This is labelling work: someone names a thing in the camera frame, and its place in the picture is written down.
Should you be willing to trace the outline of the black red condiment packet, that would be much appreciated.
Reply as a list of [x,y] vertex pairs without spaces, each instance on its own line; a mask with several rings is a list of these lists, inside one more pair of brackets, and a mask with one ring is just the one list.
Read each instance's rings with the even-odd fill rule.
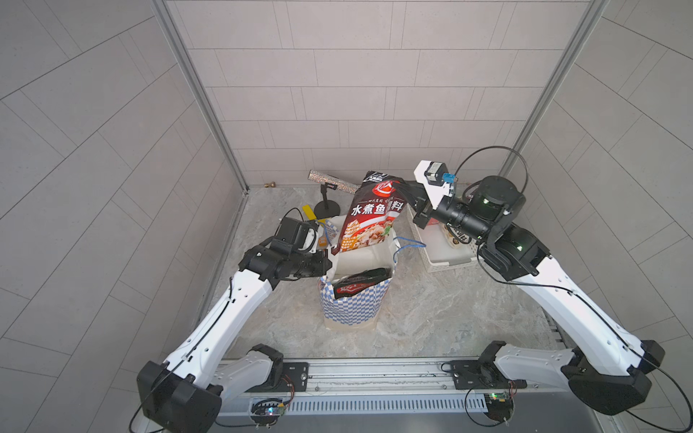
[[378,245],[391,232],[393,222],[407,206],[398,187],[407,182],[377,171],[368,171],[356,190],[346,213],[337,244],[332,254],[339,254]]

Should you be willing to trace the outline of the blue checkered paper bag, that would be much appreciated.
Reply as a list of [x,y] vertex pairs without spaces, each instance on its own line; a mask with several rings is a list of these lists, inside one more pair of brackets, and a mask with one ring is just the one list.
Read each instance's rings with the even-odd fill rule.
[[[339,232],[345,218],[336,216],[325,222],[325,236],[328,238],[328,258],[332,268],[319,279],[319,299],[329,329],[363,329],[373,328],[377,322],[384,298],[393,282],[398,263],[398,254],[405,248],[422,248],[424,244],[397,236],[391,231],[384,242],[350,252],[332,254],[331,249],[337,244]],[[359,294],[342,299],[334,297],[332,283],[352,274],[359,274],[375,268],[390,268],[393,275],[389,280],[371,286]]]

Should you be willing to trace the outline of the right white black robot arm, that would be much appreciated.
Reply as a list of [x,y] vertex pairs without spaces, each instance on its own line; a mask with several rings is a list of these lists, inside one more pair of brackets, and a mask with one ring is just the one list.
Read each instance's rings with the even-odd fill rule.
[[493,371],[507,380],[570,391],[604,415],[646,401],[648,375],[661,365],[664,349],[618,325],[568,277],[544,243],[514,223],[525,197],[510,180],[484,178],[469,201],[456,197],[440,175],[400,181],[395,190],[413,208],[418,227],[435,219],[475,241],[480,267],[539,303],[576,345],[550,351],[494,342],[481,357]]

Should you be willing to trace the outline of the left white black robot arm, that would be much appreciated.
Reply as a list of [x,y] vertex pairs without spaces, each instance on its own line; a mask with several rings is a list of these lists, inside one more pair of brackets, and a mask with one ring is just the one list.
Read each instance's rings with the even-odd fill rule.
[[163,362],[150,361],[139,372],[136,412],[160,432],[207,432],[226,400],[256,387],[274,389],[283,380],[283,354],[269,346],[254,346],[227,366],[220,363],[279,283],[328,272],[328,254],[319,248],[323,233],[315,220],[286,216],[273,236],[247,250],[229,287],[189,337]]

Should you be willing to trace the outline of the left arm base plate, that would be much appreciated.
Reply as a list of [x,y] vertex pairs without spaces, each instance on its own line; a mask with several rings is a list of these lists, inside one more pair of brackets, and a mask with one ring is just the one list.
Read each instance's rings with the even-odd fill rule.
[[289,393],[291,390],[302,393],[307,390],[309,373],[309,363],[284,362],[282,370],[272,369],[267,382],[256,390],[262,393]]

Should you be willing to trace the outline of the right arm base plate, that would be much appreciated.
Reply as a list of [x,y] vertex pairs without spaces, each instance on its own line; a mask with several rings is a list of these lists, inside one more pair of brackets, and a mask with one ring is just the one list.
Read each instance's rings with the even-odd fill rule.
[[492,362],[481,362],[478,359],[455,360],[448,363],[455,389],[458,391],[481,389],[508,389],[507,379]]

